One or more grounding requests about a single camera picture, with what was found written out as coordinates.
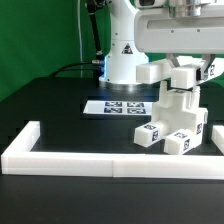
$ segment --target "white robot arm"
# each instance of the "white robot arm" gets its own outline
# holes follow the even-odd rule
[[[152,84],[171,77],[172,87],[188,89],[222,74],[223,61],[215,59],[215,54],[224,53],[222,0],[136,0],[136,5],[147,8],[135,18],[137,49],[167,53],[167,60],[138,67],[138,82]],[[179,54],[202,54],[202,59],[178,60]]]

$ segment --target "white cube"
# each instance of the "white cube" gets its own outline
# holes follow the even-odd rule
[[[212,127],[212,141],[224,154],[224,126],[214,125]]]
[[[193,148],[193,132],[180,129],[165,139],[164,152],[170,155],[182,155]]]
[[[147,123],[135,129],[134,143],[149,147],[161,139],[160,130],[153,123]]]

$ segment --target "warning label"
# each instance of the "warning label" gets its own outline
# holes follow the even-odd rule
[[[127,44],[124,50],[122,51],[122,54],[133,54],[132,49],[130,47],[130,44]]]

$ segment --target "black table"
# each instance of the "black table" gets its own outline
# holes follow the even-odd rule
[[[211,127],[224,121],[223,87],[205,83],[209,110],[203,145],[189,154],[221,155]],[[134,93],[92,79],[38,78],[0,103],[0,153],[30,120],[41,122],[33,151],[163,153],[133,144],[148,116],[86,115],[87,100],[156,101],[158,85]],[[0,176],[1,223],[223,223],[223,181]]]

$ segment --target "printed marker sheet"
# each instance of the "printed marker sheet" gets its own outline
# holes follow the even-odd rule
[[[85,114],[151,115],[151,102],[95,101],[89,100]]]

